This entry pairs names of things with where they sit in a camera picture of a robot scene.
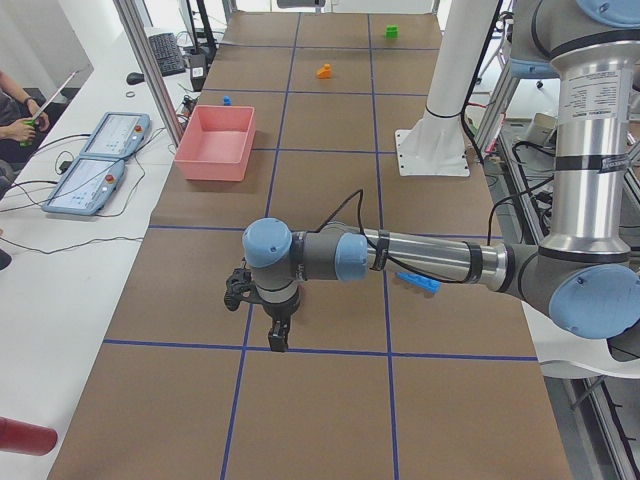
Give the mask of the seated person's hand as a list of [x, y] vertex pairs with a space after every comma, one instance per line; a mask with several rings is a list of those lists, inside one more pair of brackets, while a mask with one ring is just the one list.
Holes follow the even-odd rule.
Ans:
[[30, 146], [36, 136], [36, 121], [32, 119], [16, 120], [10, 125], [9, 137], [21, 146]]

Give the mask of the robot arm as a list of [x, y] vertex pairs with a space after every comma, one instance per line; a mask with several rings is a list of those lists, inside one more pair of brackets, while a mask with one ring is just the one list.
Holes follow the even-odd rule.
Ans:
[[272, 350], [288, 347], [307, 280], [355, 281], [406, 270], [516, 297], [582, 338], [608, 339], [639, 319], [639, 277], [619, 236], [629, 105], [639, 59], [635, 1], [518, 1], [510, 66], [520, 78], [558, 77], [552, 219], [538, 246], [479, 245], [369, 230], [327, 219], [293, 231], [275, 218], [243, 233], [243, 267], [225, 305], [258, 304], [271, 317]]

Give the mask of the seated person's forearm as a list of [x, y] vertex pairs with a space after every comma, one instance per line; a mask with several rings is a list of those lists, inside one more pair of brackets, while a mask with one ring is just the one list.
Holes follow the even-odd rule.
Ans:
[[1, 126], [0, 127], [0, 138], [2, 140], [14, 140], [16, 133], [19, 131], [18, 128], [13, 125]]

